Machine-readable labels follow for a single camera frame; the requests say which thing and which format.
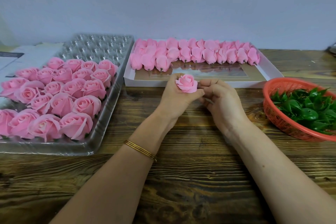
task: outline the forearm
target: forearm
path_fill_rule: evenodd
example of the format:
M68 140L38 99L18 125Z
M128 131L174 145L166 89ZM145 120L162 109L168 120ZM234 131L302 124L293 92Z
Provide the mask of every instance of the forearm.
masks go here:
M169 123L154 112L136 129L129 141L156 154L169 131ZM51 223L132 223L152 163L151 158L123 145Z
M228 137L278 223L334 223L336 201L256 126L239 124Z

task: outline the white wall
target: white wall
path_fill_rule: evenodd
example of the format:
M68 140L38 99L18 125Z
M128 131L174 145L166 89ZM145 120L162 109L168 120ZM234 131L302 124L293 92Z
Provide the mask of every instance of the white wall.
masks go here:
M0 16L20 44L65 41L78 31L279 49L336 41L336 0L0 0Z

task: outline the wood grain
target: wood grain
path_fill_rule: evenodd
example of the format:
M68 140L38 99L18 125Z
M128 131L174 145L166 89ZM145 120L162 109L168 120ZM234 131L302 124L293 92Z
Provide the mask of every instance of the wood grain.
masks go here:
M336 59L322 51L262 50L285 75L336 92ZM89 157L0 154L0 223L48 223L157 107L163 88L123 87L99 152ZM261 89L237 89L260 129L336 198L336 143L301 141L263 113ZM274 223L258 187L209 112L194 102L166 135L134 223Z

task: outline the person's left hand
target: person's left hand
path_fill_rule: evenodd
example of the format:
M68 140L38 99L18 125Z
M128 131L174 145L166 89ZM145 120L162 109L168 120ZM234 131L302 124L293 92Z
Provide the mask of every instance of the person's left hand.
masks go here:
M162 94L162 99L155 110L160 116L171 120L173 127L189 104L204 95L203 89L197 89L194 93L183 93L176 85L175 80L179 79L183 73L172 74L167 82L166 88Z

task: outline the person's left arm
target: person's left arm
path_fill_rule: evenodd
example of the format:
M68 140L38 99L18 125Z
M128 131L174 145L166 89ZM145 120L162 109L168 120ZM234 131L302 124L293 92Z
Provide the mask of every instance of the person's left arm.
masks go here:
M156 155L161 142L188 105L204 95L182 93L174 74L157 109L136 129L129 141ZM61 209L50 224L132 223L153 160L123 145Z

